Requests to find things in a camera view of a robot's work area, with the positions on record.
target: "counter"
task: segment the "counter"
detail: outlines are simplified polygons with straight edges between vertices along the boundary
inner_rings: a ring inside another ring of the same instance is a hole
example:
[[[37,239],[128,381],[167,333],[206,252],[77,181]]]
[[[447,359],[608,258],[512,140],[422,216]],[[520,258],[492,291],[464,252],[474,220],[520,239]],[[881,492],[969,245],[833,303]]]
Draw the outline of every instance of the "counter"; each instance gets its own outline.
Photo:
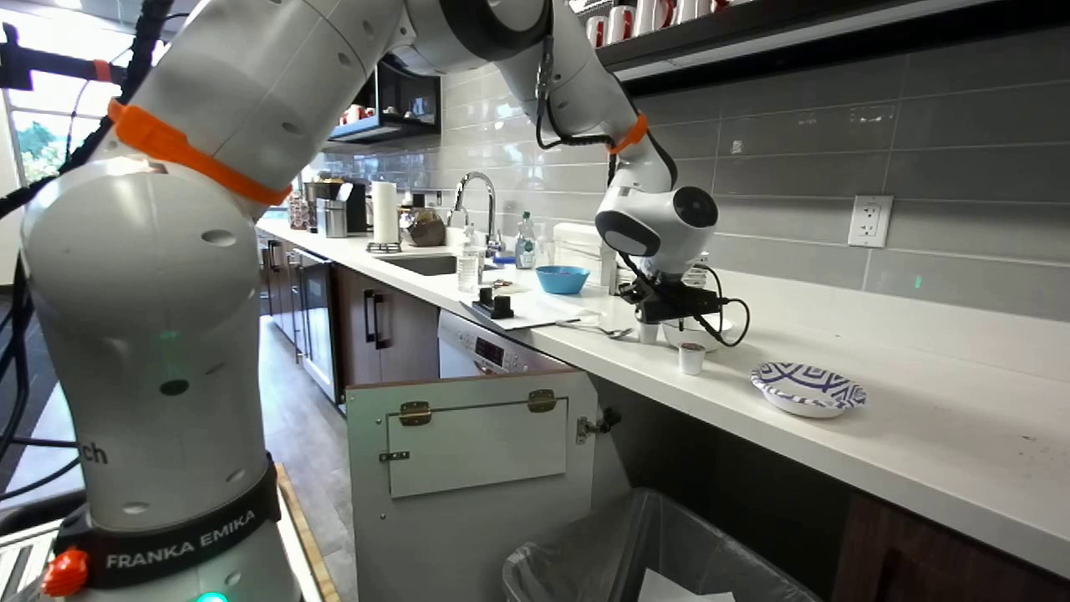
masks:
[[[461,312],[453,274],[378,260],[363,239],[319,239],[281,216],[260,231]],[[669,347],[608,340],[597,317],[516,337],[1070,579],[1070,323],[731,270],[721,283],[752,303],[752,333],[711,351],[696,378],[675,372]],[[850,375],[870,404],[836,420],[783,414],[748,383],[762,362]]]

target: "floor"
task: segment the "floor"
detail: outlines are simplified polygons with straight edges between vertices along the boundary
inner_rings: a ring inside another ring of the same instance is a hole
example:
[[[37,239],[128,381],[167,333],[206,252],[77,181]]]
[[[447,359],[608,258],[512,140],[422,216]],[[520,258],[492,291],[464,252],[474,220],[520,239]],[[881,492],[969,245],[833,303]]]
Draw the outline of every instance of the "floor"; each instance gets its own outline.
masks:
[[[298,492],[301,511],[310,525],[310,534],[321,550],[338,596],[350,602],[357,600],[357,573],[349,488],[349,428],[344,417],[331,409],[331,400],[301,372],[286,333],[274,330],[269,322],[260,322],[260,397],[269,450],[288,473]],[[62,395],[55,395],[43,404],[34,436],[72,438],[72,414]],[[72,458],[72,450],[32,448],[10,475],[10,488],[47,475]],[[77,488],[82,473],[68,473],[64,477],[49,482],[34,496],[0,501],[0,511]]]

